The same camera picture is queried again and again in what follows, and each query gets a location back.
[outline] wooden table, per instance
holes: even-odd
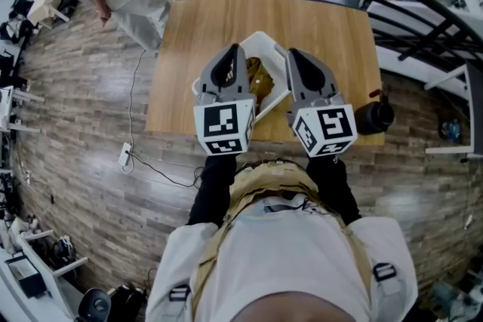
[[[61,0],[32,0],[34,3],[30,8],[27,18],[36,26],[37,23],[52,29],[51,23],[46,19],[57,16],[64,22],[69,22],[69,18],[56,9]]]
[[[374,36],[363,11],[307,0],[186,0],[172,6],[151,86],[146,130],[195,135],[191,85],[218,51],[264,31],[282,47],[315,55],[335,74],[354,110],[381,87]],[[288,96],[255,125],[253,140],[298,141],[288,127]],[[383,134],[359,136],[381,146]]]

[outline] backpack strap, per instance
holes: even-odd
[[[307,195],[309,200],[325,207],[317,196],[317,185],[310,179],[306,171],[296,164],[269,162],[267,164],[261,164],[254,170],[244,170],[235,177],[235,182],[230,186],[230,207],[226,212],[224,222],[217,233],[209,240],[203,252],[202,259],[198,264],[192,298],[193,320],[195,320],[196,310],[202,297],[203,288],[217,263],[221,244],[228,235],[235,218],[249,205],[257,201],[262,193],[271,192],[273,196],[277,196],[285,191],[303,193]],[[330,211],[330,213],[339,223],[341,232],[346,236],[352,253],[354,254],[355,265],[368,293],[369,303],[371,303],[372,269],[364,246],[352,230],[346,227],[338,213],[334,213],[333,211]]]

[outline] white pants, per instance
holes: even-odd
[[[130,0],[112,18],[147,51],[158,52],[171,5],[166,0]]]

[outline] hand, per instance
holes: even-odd
[[[107,21],[111,18],[111,9],[109,7],[105,7],[103,10],[99,11],[99,19],[103,24],[103,27],[106,25]]]

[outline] black sleeve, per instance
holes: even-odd
[[[361,219],[357,203],[347,185],[346,165],[341,160],[332,156],[310,158],[306,171],[318,186],[318,197],[339,213],[346,225]]]
[[[202,172],[202,184],[189,213],[188,225],[213,222],[218,227],[229,207],[229,187],[235,180],[236,155],[209,156]]]

